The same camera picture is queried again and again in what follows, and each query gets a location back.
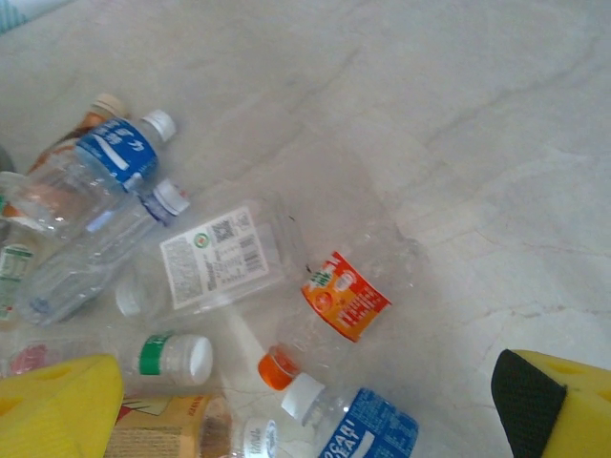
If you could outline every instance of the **qr code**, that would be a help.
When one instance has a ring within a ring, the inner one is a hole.
[[[214,235],[215,243],[223,243],[226,240],[236,237],[233,226],[231,225],[231,219],[224,219],[221,222],[212,224],[212,234]]]

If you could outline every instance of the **orange bottle label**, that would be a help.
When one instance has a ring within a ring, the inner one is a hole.
[[[390,305],[338,252],[312,275],[302,292],[323,320],[353,342]]]

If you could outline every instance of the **orange bottle cap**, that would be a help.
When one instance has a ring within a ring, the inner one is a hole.
[[[259,375],[269,387],[282,391],[299,374],[299,368],[277,347],[272,346],[259,361]]]

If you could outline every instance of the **white bottle cap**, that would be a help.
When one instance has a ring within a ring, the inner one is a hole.
[[[282,403],[283,409],[303,424],[312,404],[324,389],[323,384],[312,379],[309,375],[301,373],[288,387]]]
[[[191,202],[187,199],[184,191],[176,184],[166,178],[153,190],[153,195],[159,203],[172,215],[176,216],[184,212]]]
[[[154,110],[143,117],[142,120],[151,124],[159,132],[163,142],[168,141],[176,133],[174,120],[163,110]]]
[[[172,371],[172,378],[181,386],[203,385],[212,372],[214,362],[212,344],[203,336],[193,334],[178,335],[171,338],[167,353],[163,352],[164,361],[178,367]]]
[[[244,425],[244,458],[274,458],[278,447],[276,422],[249,418]]]
[[[114,95],[110,94],[98,95],[92,105],[102,110],[106,110],[114,117],[126,117],[129,113],[125,104]]]

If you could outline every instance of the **water bottle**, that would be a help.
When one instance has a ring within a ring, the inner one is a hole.
[[[276,422],[251,417],[241,421],[207,422],[201,429],[201,458],[275,458],[278,448]]]
[[[396,227],[373,223],[334,252],[302,287],[305,301],[286,309],[259,362],[263,380],[282,390],[301,371],[326,378],[400,288],[411,286],[416,246]]]
[[[137,250],[121,275],[124,316],[172,329],[266,288],[303,283],[305,250],[278,194],[224,189],[191,200],[189,215]]]
[[[73,149],[50,155],[32,170],[10,193],[11,205],[51,237],[68,241],[85,227],[93,232],[101,214],[153,175],[157,151],[175,132],[174,121],[161,110],[135,123],[106,121]]]
[[[19,375],[74,358],[110,353],[119,361],[126,392],[137,394],[199,386],[212,371],[212,345],[200,335],[149,335],[123,329],[129,333],[125,339],[116,332],[85,334],[59,327],[53,336],[24,339],[4,361],[0,375]]]
[[[367,388],[332,390],[300,374],[286,392],[283,409],[302,426],[312,425],[316,456],[409,457],[418,424]]]
[[[66,245],[28,277],[16,300],[26,321],[46,325],[73,314],[103,291],[142,238],[158,226],[170,226],[189,206],[184,193],[168,179],[150,194],[127,199],[101,230]]]

